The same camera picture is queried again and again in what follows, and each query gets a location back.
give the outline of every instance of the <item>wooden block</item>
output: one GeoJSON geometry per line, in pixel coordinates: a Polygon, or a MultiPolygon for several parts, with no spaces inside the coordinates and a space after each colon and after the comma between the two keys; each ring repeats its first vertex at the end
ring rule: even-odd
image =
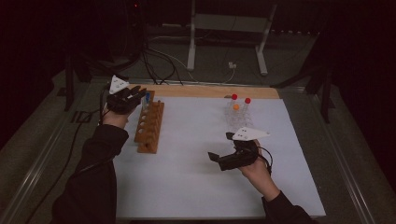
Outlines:
{"type": "Polygon", "coordinates": [[[161,124],[163,121],[164,103],[161,101],[153,102],[154,91],[150,92],[148,107],[142,107],[139,122],[136,126],[134,141],[139,143],[137,152],[157,153],[158,141],[160,138],[161,124]]]}

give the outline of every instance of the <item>white triangle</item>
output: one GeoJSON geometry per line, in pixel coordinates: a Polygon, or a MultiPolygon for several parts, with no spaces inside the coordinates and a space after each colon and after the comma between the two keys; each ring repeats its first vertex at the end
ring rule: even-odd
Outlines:
{"type": "Polygon", "coordinates": [[[129,86],[129,82],[126,82],[116,76],[113,76],[111,78],[111,85],[110,85],[110,94],[114,94],[116,92],[119,92],[129,86]]]}
{"type": "Polygon", "coordinates": [[[233,140],[239,140],[239,141],[250,141],[254,139],[259,139],[262,137],[269,136],[270,134],[268,132],[248,128],[248,127],[243,127],[240,128],[234,135],[233,135],[233,140]]]}

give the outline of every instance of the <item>table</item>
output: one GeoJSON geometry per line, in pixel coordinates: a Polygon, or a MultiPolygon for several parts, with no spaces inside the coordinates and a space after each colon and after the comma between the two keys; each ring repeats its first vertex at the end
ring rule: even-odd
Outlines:
{"type": "MultiPolygon", "coordinates": [[[[268,128],[265,131],[272,134],[260,142],[274,157],[275,182],[309,215],[325,215],[286,107],[274,89],[144,87],[155,90],[156,99],[165,102],[159,149],[155,155],[139,154],[137,144],[130,138],[114,160],[118,179],[118,218],[264,216],[260,193],[237,169],[222,172],[207,156],[207,151],[221,156],[233,152],[232,142],[225,138],[226,124],[221,110],[229,101],[224,95],[232,93],[253,99],[249,109],[254,124],[268,128]],[[255,117],[263,110],[265,113],[255,117]]],[[[134,134],[137,117],[138,113],[133,113],[125,128],[130,134],[134,134]]]]}

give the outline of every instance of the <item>black glove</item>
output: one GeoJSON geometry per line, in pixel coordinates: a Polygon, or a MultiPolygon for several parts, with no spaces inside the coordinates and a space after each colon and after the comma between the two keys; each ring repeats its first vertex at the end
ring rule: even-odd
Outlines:
{"type": "Polygon", "coordinates": [[[138,105],[142,97],[146,96],[146,89],[140,90],[140,86],[135,86],[131,90],[123,89],[107,96],[107,109],[117,114],[129,114],[138,105]]]}

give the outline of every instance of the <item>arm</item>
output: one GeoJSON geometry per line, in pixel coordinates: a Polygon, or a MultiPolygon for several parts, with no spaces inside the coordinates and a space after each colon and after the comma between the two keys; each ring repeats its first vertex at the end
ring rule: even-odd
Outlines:
{"type": "Polygon", "coordinates": [[[276,186],[262,159],[258,158],[253,164],[240,167],[239,170],[262,194],[262,204],[269,223],[316,223],[302,207],[291,204],[276,186]]]}
{"type": "Polygon", "coordinates": [[[76,171],[52,206],[52,223],[115,223],[117,183],[112,158],[128,138],[128,115],[108,112],[82,149],[76,171]]]}

